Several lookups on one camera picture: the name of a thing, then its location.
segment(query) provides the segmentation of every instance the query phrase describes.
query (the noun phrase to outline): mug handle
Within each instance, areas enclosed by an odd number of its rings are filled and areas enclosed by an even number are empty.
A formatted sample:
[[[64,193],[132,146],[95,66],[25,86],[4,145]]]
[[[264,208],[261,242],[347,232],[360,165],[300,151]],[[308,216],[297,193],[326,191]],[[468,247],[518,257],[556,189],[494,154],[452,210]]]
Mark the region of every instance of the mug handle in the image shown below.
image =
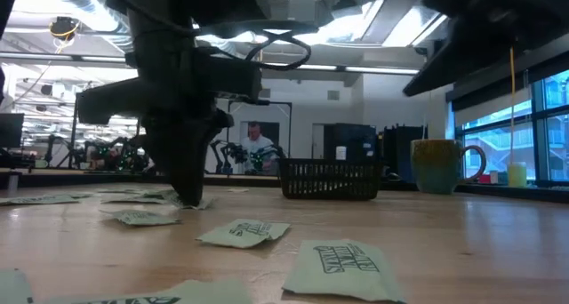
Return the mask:
[[[470,176],[467,179],[460,180],[459,184],[470,183],[471,181],[479,178],[480,175],[482,175],[484,173],[484,170],[486,169],[486,154],[484,154],[484,151],[479,146],[470,145],[468,147],[461,149],[461,158],[464,157],[464,153],[466,153],[466,151],[468,151],[469,149],[474,149],[476,152],[478,152],[478,154],[480,155],[480,160],[482,161],[482,163],[480,164],[480,169],[478,170],[478,172],[476,174]]]

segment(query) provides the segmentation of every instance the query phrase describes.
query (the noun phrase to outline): black cable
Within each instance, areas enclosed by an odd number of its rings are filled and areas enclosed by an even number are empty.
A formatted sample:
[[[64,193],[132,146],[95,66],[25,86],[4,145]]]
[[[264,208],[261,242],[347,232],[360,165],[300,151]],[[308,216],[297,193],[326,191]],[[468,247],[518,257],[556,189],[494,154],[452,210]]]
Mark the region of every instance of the black cable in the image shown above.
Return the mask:
[[[269,65],[254,61],[253,62],[254,65],[257,66],[258,68],[273,69],[278,71],[286,71],[298,68],[300,65],[309,61],[310,55],[312,55],[312,51],[308,44],[299,41],[298,39],[294,38],[293,35],[315,33],[318,31],[318,27],[314,25],[300,23],[293,20],[246,20],[234,23],[215,24],[209,27],[204,27],[199,29],[184,28],[183,26],[172,23],[169,20],[161,18],[160,16],[156,16],[155,14],[149,12],[148,10],[142,7],[139,7],[137,4],[132,3],[129,0],[119,0],[119,1],[124,3],[124,5],[126,5],[126,7],[130,8],[131,10],[146,17],[148,20],[164,25],[165,27],[169,28],[171,31],[175,33],[182,34],[184,36],[189,36],[191,38],[194,38],[199,35],[215,35],[221,38],[231,38],[248,31],[252,31],[253,33],[256,34],[266,35],[268,37],[268,40],[265,43],[262,43],[261,45],[258,45],[253,50],[251,50],[251,52],[247,55],[247,58],[245,60],[250,61],[255,54],[260,52],[260,50],[262,50],[263,48],[271,45],[276,40],[281,40],[291,44],[296,44],[305,49],[307,52],[306,56],[302,60],[298,60],[294,63],[283,66]],[[267,32],[266,29],[288,30],[289,32],[279,35]],[[227,55],[234,60],[243,60],[233,54],[224,52],[223,50],[220,49],[217,49],[215,53],[221,53]]]

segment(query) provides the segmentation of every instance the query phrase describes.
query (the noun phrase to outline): ceiling duct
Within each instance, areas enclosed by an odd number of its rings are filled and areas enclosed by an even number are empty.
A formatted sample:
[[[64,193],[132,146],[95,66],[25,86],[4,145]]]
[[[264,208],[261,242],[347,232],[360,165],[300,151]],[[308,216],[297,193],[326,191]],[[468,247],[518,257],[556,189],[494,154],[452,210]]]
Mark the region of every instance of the ceiling duct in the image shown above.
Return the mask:
[[[85,25],[93,30],[104,30],[100,25],[104,23],[108,25],[110,21],[116,23],[116,29],[113,33],[123,34],[122,36],[104,36],[103,38],[114,44],[123,52],[132,52],[132,39],[130,36],[124,36],[129,33],[128,20],[118,12],[112,11],[105,7],[106,0],[61,0],[61,2],[73,4],[79,10],[90,16],[79,18]]]

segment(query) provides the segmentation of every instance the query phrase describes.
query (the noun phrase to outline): wooden tabletop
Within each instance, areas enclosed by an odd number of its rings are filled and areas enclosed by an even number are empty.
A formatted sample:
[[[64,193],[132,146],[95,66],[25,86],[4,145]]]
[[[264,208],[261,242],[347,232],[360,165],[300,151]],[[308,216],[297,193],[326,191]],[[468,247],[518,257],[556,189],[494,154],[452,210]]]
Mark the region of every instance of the wooden tabletop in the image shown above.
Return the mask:
[[[164,188],[99,185],[22,189],[20,196]],[[371,202],[293,201],[278,189],[229,193],[206,211],[165,205],[80,204],[0,208],[0,268],[20,268],[36,299],[154,292],[186,279],[236,277],[253,303],[361,303],[283,293],[302,240],[350,238],[380,247],[410,304],[569,302],[569,208],[472,195],[380,192]],[[182,225],[128,228],[99,210],[171,213]],[[235,219],[292,224],[280,240],[251,250],[195,237]]]

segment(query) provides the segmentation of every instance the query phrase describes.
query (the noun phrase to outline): pipe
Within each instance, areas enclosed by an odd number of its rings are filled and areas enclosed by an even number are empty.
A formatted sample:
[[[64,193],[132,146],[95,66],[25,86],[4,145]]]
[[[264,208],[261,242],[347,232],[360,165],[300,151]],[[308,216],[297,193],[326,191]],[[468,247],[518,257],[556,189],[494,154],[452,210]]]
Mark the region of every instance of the pipe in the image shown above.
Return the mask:
[[[76,6],[81,12],[79,19],[95,31],[112,31],[117,34],[128,34],[130,29],[126,18],[105,6],[106,0],[61,0]],[[115,45],[122,52],[132,52],[132,38],[127,36],[104,36],[104,39]]]

